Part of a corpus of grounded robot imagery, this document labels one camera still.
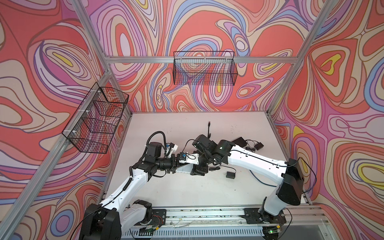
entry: white table surface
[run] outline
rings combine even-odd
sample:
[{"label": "white table surface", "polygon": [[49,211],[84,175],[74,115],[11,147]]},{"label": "white table surface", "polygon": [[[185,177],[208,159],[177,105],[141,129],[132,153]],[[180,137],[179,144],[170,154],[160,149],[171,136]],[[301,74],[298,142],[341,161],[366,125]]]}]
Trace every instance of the white table surface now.
[{"label": "white table surface", "polygon": [[[179,146],[176,151],[179,153],[188,139],[195,139],[200,134],[207,135],[208,121],[211,122],[210,139],[216,143],[221,139],[232,141],[238,137],[252,139],[264,144],[264,147],[257,151],[258,154],[285,160],[264,112],[135,113],[107,195],[112,194],[129,176],[129,166],[139,160],[152,133],[163,131],[167,142]],[[151,141],[163,143],[162,135],[155,135]],[[185,151],[192,153],[195,150],[192,142],[188,143]],[[133,197],[132,202],[141,199],[151,202],[154,207],[262,204],[264,197],[274,189],[259,183],[249,170],[228,166],[237,170],[235,179],[225,177],[224,173],[233,171],[226,167],[208,172],[205,176],[171,173],[163,178],[152,177]],[[163,174],[164,171],[157,172],[157,175]],[[255,175],[263,182],[275,185],[268,178],[256,173]]]}]

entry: red wire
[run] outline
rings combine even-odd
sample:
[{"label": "red wire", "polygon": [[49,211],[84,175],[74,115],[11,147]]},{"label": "red wire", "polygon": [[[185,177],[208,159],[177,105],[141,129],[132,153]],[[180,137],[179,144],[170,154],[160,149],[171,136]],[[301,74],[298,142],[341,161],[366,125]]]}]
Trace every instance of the red wire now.
[{"label": "red wire", "polygon": [[157,217],[161,221],[161,224],[164,223],[163,219],[160,216],[157,216],[157,215],[154,215],[154,216]]}]

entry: black cable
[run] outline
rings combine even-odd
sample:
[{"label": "black cable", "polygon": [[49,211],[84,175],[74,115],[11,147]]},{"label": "black cable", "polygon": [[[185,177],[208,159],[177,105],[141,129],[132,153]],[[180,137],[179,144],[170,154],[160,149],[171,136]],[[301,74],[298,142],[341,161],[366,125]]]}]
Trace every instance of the black cable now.
[{"label": "black cable", "polygon": [[252,141],[253,142],[253,144],[255,144],[256,145],[256,143],[255,142],[257,142],[257,143],[259,143],[258,141],[255,141],[255,140],[251,140],[251,139],[248,139],[248,140],[245,140],[247,143],[248,143],[248,141]]},{"label": "black cable", "polygon": [[[127,181],[127,183],[125,184],[125,186],[122,188],[122,190],[119,192],[119,194],[116,195],[116,196],[112,199],[112,201],[108,202],[106,205],[108,205],[108,204],[110,204],[111,202],[113,202],[113,200],[115,200],[115,199],[116,199],[116,198],[117,198],[123,191],[125,191],[125,190],[128,188],[128,186],[129,186],[129,184],[132,182],[132,178],[133,178],[133,170],[132,170],[132,166],[129,167],[129,174],[130,174],[130,176],[132,176],[132,177],[129,178],[129,180]],[[98,210],[102,209],[102,208],[105,207],[106,205],[101,206],[101,207],[99,207],[98,209],[96,209],[95,211],[93,211],[93,212],[91,212],[90,214],[86,215],[86,216],[79,222],[79,224],[75,227],[75,229],[74,229],[74,231],[72,232],[72,235],[71,235],[71,237],[70,237],[70,240],[72,239],[73,234],[76,232],[76,229],[80,226],[80,224],[84,221],[85,218],[87,218],[89,215],[91,215],[91,214],[97,212]]]},{"label": "black cable", "polygon": [[207,149],[205,149],[205,148],[201,145],[200,142],[197,142],[197,143],[200,145],[201,149],[202,149],[202,150],[204,151],[204,153],[205,153],[205,154],[203,154],[204,159],[207,160],[207,161],[210,162],[210,163],[214,163],[215,160],[212,160],[212,161],[211,161],[211,159],[212,159],[212,154],[211,154]]},{"label": "black cable", "polygon": [[293,165],[281,166],[281,165],[279,165],[279,164],[276,164],[276,163],[273,163],[273,162],[270,162],[270,161],[264,160],[264,159],[262,159],[262,158],[259,158],[259,157],[256,157],[256,156],[253,156],[253,155],[247,154],[247,153],[245,153],[245,152],[242,152],[242,151],[239,151],[239,150],[231,150],[231,151],[229,151],[228,153],[230,153],[230,152],[232,152],[232,151],[235,151],[235,152],[240,152],[240,153],[242,153],[242,154],[245,154],[245,155],[247,155],[247,156],[251,156],[251,157],[254,157],[254,158],[260,159],[260,160],[262,160],[262,161],[264,161],[264,162],[270,163],[270,164],[272,164],[272,165],[275,165],[275,166],[278,166],[278,167],[292,167],[292,166],[295,166],[295,165],[298,163],[298,161],[296,161],[296,162],[295,162],[295,164],[293,164]]},{"label": "black cable", "polygon": [[168,153],[167,153],[167,149],[165,148],[165,146],[167,145],[166,135],[165,135],[164,132],[162,132],[162,131],[154,132],[154,133],[152,133],[152,134],[149,136],[149,138],[148,138],[148,140],[147,140],[147,144],[146,144],[146,147],[145,147],[145,150],[144,150],[143,155],[144,155],[145,153],[147,153],[149,141],[152,139],[153,136],[155,136],[156,134],[159,134],[159,133],[161,133],[161,134],[163,135],[163,139],[164,139],[164,146],[163,146],[163,148],[164,148],[164,156],[165,156],[165,157],[168,156],[168,154],[170,153],[170,148],[169,148],[169,151],[168,151]]},{"label": "black cable", "polygon": [[207,138],[210,139],[211,137],[211,134],[209,134],[209,126],[211,126],[211,122],[209,121],[208,122],[208,134],[207,134]]},{"label": "black cable", "polygon": [[131,233],[131,236],[134,240],[136,240],[136,238],[133,236],[132,232],[131,232],[131,229],[129,229],[129,232]]},{"label": "black cable", "polygon": [[304,159],[302,157],[299,157],[297,160],[299,160],[300,158],[310,168],[310,170],[313,172],[313,175],[314,175],[314,183],[313,183],[312,187],[310,189],[308,189],[307,191],[303,192],[303,193],[307,193],[307,192],[311,191],[314,188],[314,186],[316,185],[317,177],[316,177],[316,173],[312,170],[312,168],[308,165],[308,163],[306,161],[304,161]]},{"label": "black cable", "polygon": [[219,170],[220,167],[227,167],[227,168],[232,168],[233,170],[235,170],[235,173],[236,173],[236,169],[234,169],[233,167],[228,167],[228,166],[224,166],[224,165],[220,165],[218,167],[209,167],[209,171],[215,171],[215,170]]},{"label": "black cable", "polygon": [[188,142],[191,141],[191,140],[194,141],[194,139],[190,139],[190,140],[188,140],[187,143],[185,144],[184,148],[183,148],[183,151],[181,151],[181,152],[184,152],[185,147],[187,146]]},{"label": "black cable", "polygon": [[167,174],[167,171],[165,171],[165,173],[164,173],[163,176],[157,176],[157,175],[155,175],[155,174],[153,174],[152,176],[153,176],[153,177],[164,177],[166,174]]},{"label": "black cable", "polygon": [[276,240],[279,240],[284,234],[285,234],[285,232],[288,230],[288,228],[289,228],[289,225],[291,225],[291,223],[292,223],[292,220],[293,220],[293,217],[292,217],[292,213],[291,213],[291,211],[289,211],[289,209],[288,208],[285,208],[286,210],[288,210],[288,212],[289,212],[289,214],[291,214],[291,221],[289,222],[289,224],[288,224],[288,226],[287,226],[287,228],[284,230],[284,232],[280,235],[280,237],[278,237]]},{"label": "black cable", "polygon": [[195,159],[196,159],[195,156],[193,156],[192,154],[189,154],[189,153],[187,153],[187,152],[182,152],[181,155],[184,155],[184,154],[194,157],[194,158],[190,158],[190,157],[188,157],[188,158],[190,158],[191,160],[195,160]]},{"label": "black cable", "polygon": [[264,185],[267,185],[267,186],[270,186],[270,187],[277,187],[277,186],[274,186],[274,185],[270,185],[270,184],[266,184],[265,182],[262,182],[262,181],[260,181],[260,179],[258,179],[254,174],[253,174],[253,172],[251,171],[251,170],[249,170],[251,173],[252,173],[252,175],[260,182],[260,183],[262,183],[262,184],[264,184]]},{"label": "black cable", "polygon": [[255,152],[256,151],[256,148],[255,147],[251,147],[251,146],[246,146],[245,147],[245,150],[248,150],[248,151],[250,151],[250,152]]},{"label": "black cable", "polygon": [[74,230],[73,230],[73,232],[72,232],[72,234],[71,234],[70,240],[72,239],[74,233],[76,232],[76,229],[80,226],[80,224],[84,221],[84,219],[86,219],[89,215],[91,215],[91,214],[97,212],[98,210],[102,209],[102,208],[105,207],[106,205],[99,207],[99,208],[96,209],[95,211],[93,211],[93,212],[91,212],[90,214],[88,214],[88,215],[86,215],[85,217],[83,217],[83,219],[79,222],[79,224],[74,228]]}]

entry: black motor housing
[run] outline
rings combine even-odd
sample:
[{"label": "black motor housing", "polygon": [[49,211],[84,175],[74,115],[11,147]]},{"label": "black motor housing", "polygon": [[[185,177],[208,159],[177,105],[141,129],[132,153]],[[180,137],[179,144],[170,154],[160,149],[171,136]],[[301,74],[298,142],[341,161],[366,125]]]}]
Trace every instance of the black motor housing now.
[{"label": "black motor housing", "polygon": [[102,205],[91,204],[85,210],[79,240],[120,240],[121,225],[116,208],[106,209]]},{"label": "black motor housing", "polygon": [[304,176],[301,172],[300,165],[296,163],[296,160],[290,158],[284,180],[276,192],[278,198],[290,205],[300,205],[303,184]]}]

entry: metal bracket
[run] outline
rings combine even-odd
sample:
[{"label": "metal bracket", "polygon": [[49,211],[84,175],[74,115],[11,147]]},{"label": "metal bracket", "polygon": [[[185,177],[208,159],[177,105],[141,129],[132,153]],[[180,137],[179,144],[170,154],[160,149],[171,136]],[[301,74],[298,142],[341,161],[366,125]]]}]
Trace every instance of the metal bracket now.
[{"label": "metal bracket", "polygon": [[[152,218],[149,221],[149,225],[162,226],[166,223],[167,210],[166,209],[152,209]],[[146,227],[148,222],[138,222],[135,226]]]},{"label": "metal bracket", "polygon": [[324,240],[338,240],[336,234],[334,234],[332,227],[330,225],[319,225],[321,234],[323,235]]},{"label": "metal bracket", "polygon": [[285,219],[285,215],[283,210],[279,212],[279,214],[275,217],[268,216],[267,214],[260,214],[260,208],[247,208],[244,209],[244,215],[240,217],[244,218],[247,221],[247,224],[260,224],[260,223],[276,223],[276,224],[285,224],[287,221]]}]

